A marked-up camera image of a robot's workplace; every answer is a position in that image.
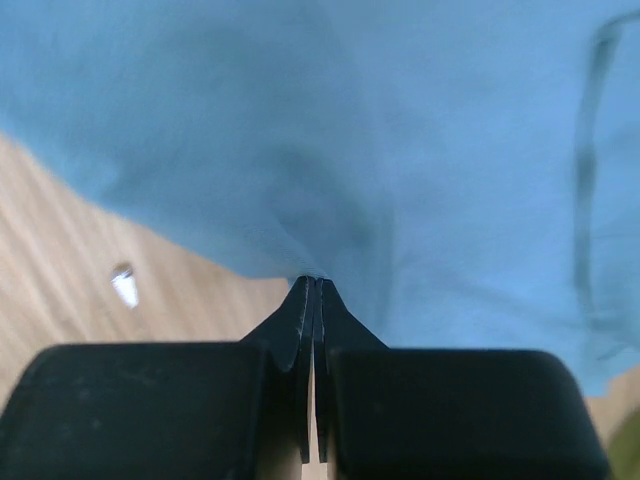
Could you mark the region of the grey-blue t-shirt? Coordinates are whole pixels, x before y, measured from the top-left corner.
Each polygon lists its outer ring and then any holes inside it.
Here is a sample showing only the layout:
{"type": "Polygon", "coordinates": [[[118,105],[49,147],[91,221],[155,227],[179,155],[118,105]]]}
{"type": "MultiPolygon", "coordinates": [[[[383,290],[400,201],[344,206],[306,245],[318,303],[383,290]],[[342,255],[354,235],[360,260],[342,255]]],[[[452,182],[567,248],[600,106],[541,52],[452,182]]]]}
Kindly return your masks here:
{"type": "Polygon", "coordinates": [[[390,345],[639,361],[635,1],[5,1],[1,128],[390,345]]]}

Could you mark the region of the green plastic basket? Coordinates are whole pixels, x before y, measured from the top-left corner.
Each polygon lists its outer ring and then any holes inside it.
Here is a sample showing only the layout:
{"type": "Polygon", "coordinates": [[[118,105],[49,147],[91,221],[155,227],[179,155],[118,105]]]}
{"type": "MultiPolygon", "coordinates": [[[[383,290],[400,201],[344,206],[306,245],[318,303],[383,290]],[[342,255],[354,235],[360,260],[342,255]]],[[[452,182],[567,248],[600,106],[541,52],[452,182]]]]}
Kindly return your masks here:
{"type": "Polygon", "coordinates": [[[611,478],[639,480],[640,411],[631,412],[611,436],[607,447],[611,478]]]}

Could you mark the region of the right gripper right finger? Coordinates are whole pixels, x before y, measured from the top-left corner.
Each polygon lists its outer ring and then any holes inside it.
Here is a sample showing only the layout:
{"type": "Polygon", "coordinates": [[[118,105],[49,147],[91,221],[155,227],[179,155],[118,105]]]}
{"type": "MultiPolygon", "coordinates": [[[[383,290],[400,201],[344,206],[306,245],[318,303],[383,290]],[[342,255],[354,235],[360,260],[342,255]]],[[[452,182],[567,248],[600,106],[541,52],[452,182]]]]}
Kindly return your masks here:
{"type": "Polygon", "coordinates": [[[386,346],[315,284],[319,458],[333,479],[607,479],[580,388],[555,356],[386,346]]]}

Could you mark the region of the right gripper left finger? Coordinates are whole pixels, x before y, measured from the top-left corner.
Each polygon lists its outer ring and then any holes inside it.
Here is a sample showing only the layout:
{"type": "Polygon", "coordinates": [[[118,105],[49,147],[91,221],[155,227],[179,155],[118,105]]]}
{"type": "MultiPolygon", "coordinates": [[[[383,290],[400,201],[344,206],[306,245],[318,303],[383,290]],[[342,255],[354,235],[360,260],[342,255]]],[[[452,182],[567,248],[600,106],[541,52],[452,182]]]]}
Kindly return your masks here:
{"type": "Polygon", "coordinates": [[[314,282],[231,342],[61,344],[1,415],[5,479],[297,479],[314,282]]]}

